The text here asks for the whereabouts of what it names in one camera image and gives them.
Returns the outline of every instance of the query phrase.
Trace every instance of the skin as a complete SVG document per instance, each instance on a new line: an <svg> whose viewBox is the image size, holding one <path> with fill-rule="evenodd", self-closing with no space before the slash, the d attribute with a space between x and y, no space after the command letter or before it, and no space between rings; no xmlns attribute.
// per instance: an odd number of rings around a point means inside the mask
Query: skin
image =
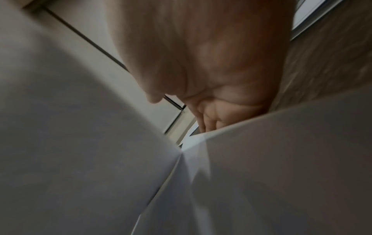
<svg viewBox="0 0 372 235"><path fill-rule="evenodd" d="M201 132L267 112L293 0L105 0L114 43L149 102L176 95Z"/></svg>

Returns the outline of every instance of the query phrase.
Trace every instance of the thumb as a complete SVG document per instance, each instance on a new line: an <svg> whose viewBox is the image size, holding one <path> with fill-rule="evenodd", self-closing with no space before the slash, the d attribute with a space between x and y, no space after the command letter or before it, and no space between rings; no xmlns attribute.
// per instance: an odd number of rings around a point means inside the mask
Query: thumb
<svg viewBox="0 0 372 235"><path fill-rule="evenodd" d="M163 94L150 94L146 93L146 98L150 103L156 104L163 99Z"/></svg>

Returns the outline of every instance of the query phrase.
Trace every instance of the hand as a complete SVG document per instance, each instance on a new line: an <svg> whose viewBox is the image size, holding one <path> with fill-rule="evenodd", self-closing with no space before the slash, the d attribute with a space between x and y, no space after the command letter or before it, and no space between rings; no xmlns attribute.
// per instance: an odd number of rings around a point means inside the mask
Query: hand
<svg viewBox="0 0 372 235"><path fill-rule="evenodd" d="M294 0L105 0L114 42L152 103L176 95L201 132L267 112Z"/></svg>

